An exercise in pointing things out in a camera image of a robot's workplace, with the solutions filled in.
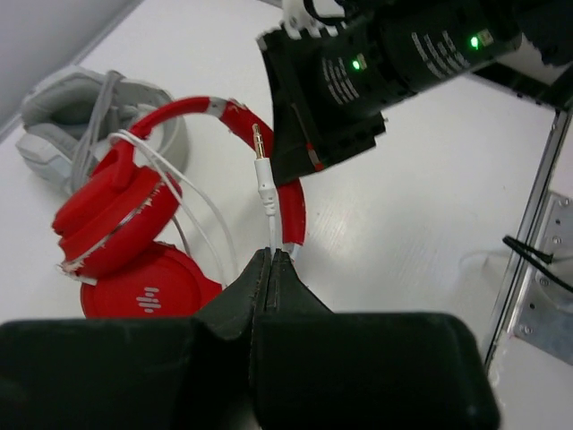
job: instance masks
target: white plastic part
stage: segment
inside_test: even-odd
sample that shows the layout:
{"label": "white plastic part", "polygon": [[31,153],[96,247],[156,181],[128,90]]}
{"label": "white plastic part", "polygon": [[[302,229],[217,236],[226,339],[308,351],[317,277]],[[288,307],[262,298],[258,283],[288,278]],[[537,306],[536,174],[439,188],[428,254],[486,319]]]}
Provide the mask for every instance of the white plastic part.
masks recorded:
{"label": "white plastic part", "polygon": [[[314,0],[314,8],[319,15],[344,16],[344,9],[334,0]],[[321,36],[320,30],[325,26],[316,21],[304,8],[303,0],[283,0],[283,21],[288,37],[291,39],[300,38],[300,30],[308,30],[314,38]],[[332,27],[328,27],[329,34],[336,36],[338,32]]]}
{"label": "white plastic part", "polygon": [[269,218],[269,246],[271,254],[274,255],[277,251],[277,187],[272,177],[270,159],[256,159],[254,168],[257,173],[262,207]]}
{"label": "white plastic part", "polygon": [[71,280],[77,280],[77,281],[81,282],[82,284],[88,284],[88,285],[93,285],[93,286],[98,285],[97,279],[87,278],[85,276],[74,275],[72,272],[65,271],[64,268],[59,264],[56,265],[56,270],[59,274],[67,276]]}

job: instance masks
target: logo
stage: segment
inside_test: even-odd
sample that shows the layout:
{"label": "logo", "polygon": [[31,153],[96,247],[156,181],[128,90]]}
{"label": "logo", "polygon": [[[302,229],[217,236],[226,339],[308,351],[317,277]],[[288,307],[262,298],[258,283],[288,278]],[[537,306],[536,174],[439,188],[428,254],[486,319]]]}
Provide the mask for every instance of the logo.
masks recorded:
{"label": "logo", "polygon": [[477,33],[477,37],[480,39],[480,42],[482,42],[482,45],[484,45],[485,47],[490,46],[495,41],[493,40],[492,34],[487,29]]}
{"label": "logo", "polygon": [[159,299],[155,298],[156,293],[159,292],[159,288],[146,287],[143,289],[145,291],[145,296],[139,296],[135,299],[139,307],[142,307],[146,314],[153,314],[156,309],[161,308]]}

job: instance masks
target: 3.5mm audio jack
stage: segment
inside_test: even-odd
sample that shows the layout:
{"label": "3.5mm audio jack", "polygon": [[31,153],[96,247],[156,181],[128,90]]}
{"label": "3.5mm audio jack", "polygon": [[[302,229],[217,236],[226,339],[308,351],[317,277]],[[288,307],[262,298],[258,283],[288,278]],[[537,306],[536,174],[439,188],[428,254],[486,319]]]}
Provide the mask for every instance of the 3.5mm audio jack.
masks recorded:
{"label": "3.5mm audio jack", "polygon": [[257,159],[264,159],[265,145],[262,141],[261,129],[258,124],[252,125],[252,139],[254,141],[254,151],[257,154]]}
{"label": "3.5mm audio jack", "polygon": [[261,197],[262,206],[265,208],[265,215],[269,219],[270,251],[274,255],[277,251],[277,187],[272,177],[270,159],[265,156],[261,129],[257,124],[252,126],[252,141],[254,143],[254,151],[257,154],[254,168],[257,173],[257,182],[259,183],[259,196]]}

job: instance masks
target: gray cable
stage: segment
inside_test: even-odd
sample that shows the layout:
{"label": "gray cable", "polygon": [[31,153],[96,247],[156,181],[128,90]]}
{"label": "gray cable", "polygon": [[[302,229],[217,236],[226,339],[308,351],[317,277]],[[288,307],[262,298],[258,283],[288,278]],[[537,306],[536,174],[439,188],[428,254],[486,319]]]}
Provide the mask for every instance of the gray cable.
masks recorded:
{"label": "gray cable", "polygon": [[187,254],[187,256],[193,258],[191,255],[191,247],[189,246],[189,242],[187,242],[187,237],[185,237],[185,233],[183,232],[183,228],[181,227],[181,224],[179,224],[179,221],[177,220],[177,218],[175,216],[173,217],[173,223],[175,224],[175,227],[177,228],[177,232],[179,233],[179,236],[181,237],[181,241],[183,242],[183,248],[185,249],[185,253]]}
{"label": "gray cable", "polygon": [[92,153],[92,148],[94,144],[98,142],[99,129],[106,118],[107,112],[112,106],[114,87],[123,78],[124,76],[122,74],[114,70],[106,73],[106,79],[101,86],[98,98],[91,112],[88,128],[80,139],[77,151],[73,154],[72,177],[70,180],[72,193],[75,193],[88,182],[90,171],[97,163]]}

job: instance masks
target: red headphones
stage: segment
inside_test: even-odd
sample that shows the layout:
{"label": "red headphones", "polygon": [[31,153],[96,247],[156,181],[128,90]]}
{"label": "red headphones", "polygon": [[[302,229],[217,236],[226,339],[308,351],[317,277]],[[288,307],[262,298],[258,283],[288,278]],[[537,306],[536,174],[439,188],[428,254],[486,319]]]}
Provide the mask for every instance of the red headphones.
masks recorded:
{"label": "red headphones", "polygon": [[[252,126],[259,125],[265,152],[272,154],[270,128],[233,100],[181,99],[145,116],[130,132],[145,139],[156,125],[192,113],[218,117],[251,147]],[[120,140],[96,166],[90,181],[56,214],[52,227],[61,237],[65,255],[61,267],[66,274],[97,280],[95,286],[81,285],[87,317],[193,314],[222,287],[173,245],[154,242],[175,215],[178,202],[158,172],[133,163],[133,154],[134,147]],[[176,181],[172,183],[181,194]],[[300,182],[280,186],[278,200],[283,243],[302,245],[306,211]]]}

